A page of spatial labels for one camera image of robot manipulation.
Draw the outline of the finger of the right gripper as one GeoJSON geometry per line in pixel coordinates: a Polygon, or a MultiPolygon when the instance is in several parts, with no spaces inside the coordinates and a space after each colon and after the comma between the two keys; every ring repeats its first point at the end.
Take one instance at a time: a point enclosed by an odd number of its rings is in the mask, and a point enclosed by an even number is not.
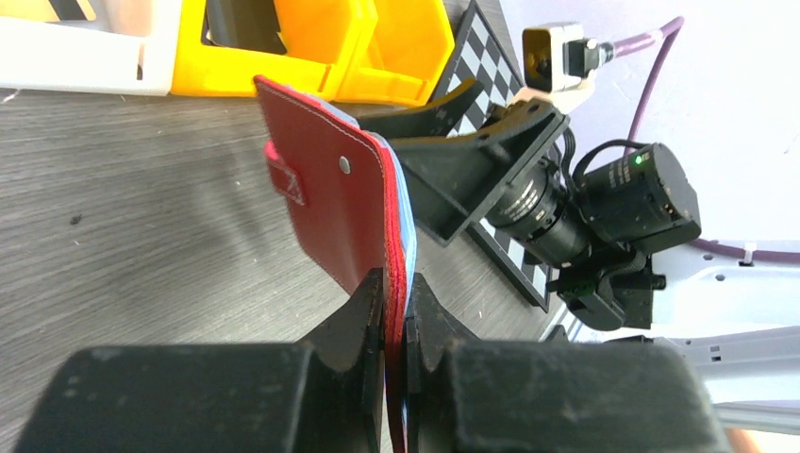
{"type": "Polygon", "coordinates": [[[468,78],[446,96],[424,106],[362,115],[357,121],[362,130],[387,140],[444,137],[483,92],[478,80],[468,78]]]}

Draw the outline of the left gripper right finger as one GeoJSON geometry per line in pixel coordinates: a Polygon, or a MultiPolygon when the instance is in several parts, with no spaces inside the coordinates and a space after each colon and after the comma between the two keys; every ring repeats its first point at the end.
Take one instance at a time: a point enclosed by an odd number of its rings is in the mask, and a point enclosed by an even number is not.
{"type": "Polygon", "coordinates": [[[422,275],[406,321],[410,452],[727,452],[708,393],[671,349],[482,340],[422,275]]]}

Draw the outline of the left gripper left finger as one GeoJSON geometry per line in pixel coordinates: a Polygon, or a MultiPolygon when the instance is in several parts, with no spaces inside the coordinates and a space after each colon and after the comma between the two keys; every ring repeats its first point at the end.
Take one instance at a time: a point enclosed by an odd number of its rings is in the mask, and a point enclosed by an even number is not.
{"type": "Polygon", "coordinates": [[[376,452],[383,276],[293,343],[96,346],[64,362],[19,452],[376,452]]]}

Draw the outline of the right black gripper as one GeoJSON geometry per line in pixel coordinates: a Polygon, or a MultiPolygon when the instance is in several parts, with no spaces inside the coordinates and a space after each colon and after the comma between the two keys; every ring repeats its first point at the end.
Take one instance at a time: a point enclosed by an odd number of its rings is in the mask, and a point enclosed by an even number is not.
{"type": "Polygon", "coordinates": [[[584,156],[567,180],[542,160],[569,118],[541,100],[495,107],[479,130],[390,140],[416,225],[440,245],[487,222],[557,270],[546,290],[586,326],[648,329],[667,278],[653,257],[699,238],[698,196],[663,143],[613,140],[584,156]]]}

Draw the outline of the red card holder wallet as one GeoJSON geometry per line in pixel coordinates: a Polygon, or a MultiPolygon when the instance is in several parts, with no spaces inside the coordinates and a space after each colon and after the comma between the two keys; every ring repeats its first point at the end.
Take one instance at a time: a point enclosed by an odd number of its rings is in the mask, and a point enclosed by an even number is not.
{"type": "Polygon", "coordinates": [[[303,250],[348,293],[369,271],[383,272],[388,421],[393,450],[405,452],[403,337],[415,234],[402,226],[396,156],[326,101],[264,75],[254,85],[270,133],[270,176],[303,250]]]}

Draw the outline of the dark grey credit card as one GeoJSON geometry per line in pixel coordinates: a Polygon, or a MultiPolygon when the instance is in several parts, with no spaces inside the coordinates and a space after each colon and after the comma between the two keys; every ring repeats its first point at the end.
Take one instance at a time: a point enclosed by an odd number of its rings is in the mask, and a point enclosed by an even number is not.
{"type": "Polygon", "coordinates": [[[201,31],[204,44],[286,55],[272,0],[208,0],[201,31]]]}

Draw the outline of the orange gold credit card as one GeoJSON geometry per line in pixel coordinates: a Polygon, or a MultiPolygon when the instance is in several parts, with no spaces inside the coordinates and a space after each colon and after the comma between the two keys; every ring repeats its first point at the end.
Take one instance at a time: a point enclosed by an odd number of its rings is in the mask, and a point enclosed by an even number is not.
{"type": "Polygon", "coordinates": [[[1,0],[1,16],[35,22],[93,21],[97,18],[86,0],[1,0]]]}

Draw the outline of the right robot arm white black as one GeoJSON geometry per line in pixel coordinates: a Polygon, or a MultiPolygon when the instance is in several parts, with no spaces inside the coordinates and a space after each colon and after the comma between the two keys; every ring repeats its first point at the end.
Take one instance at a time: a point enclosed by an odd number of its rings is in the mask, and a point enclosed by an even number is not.
{"type": "Polygon", "coordinates": [[[753,150],[702,151],[683,169],[659,143],[636,144],[610,164],[592,195],[602,211],[589,226],[572,201],[569,161],[556,154],[569,114],[594,91],[521,89],[469,135],[452,124],[481,94],[475,80],[419,109],[373,115],[363,129],[383,137],[402,168],[403,209],[449,243],[484,220],[560,272],[550,290],[567,303],[581,340],[653,340],[701,374],[724,424],[799,431],[799,242],[699,238],[698,191],[714,189],[714,219],[732,230],[799,223],[799,162],[753,150]]]}

